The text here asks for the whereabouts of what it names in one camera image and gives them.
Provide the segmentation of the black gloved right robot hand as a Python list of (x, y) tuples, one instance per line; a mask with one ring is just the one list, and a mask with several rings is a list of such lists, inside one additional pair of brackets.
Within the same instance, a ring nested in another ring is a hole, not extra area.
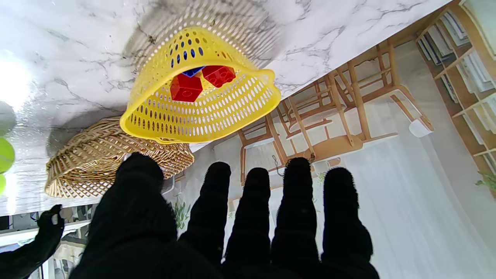
[(64, 231), (60, 216), (62, 205), (53, 206), (37, 221), (39, 231), (34, 240), (20, 248), (0, 255), (0, 278), (28, 279), (56, 251)]

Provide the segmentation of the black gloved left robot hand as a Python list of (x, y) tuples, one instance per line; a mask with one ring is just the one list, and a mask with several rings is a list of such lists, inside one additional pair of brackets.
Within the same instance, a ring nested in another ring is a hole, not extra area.
[(352, 174), (331, 169), (324, 180), (323, 252), (306, 158), (289, 160), (275, 233), (269, 238), (268, 171), (250, 170), (234, 226), (224, 244), (230, 166), (209, 166), (187, 230), (163, 198), (158, 164), (131, 154), (116, 172), (89, 227), (71, 279), (377, 279), (370, 233), (358, 217)]

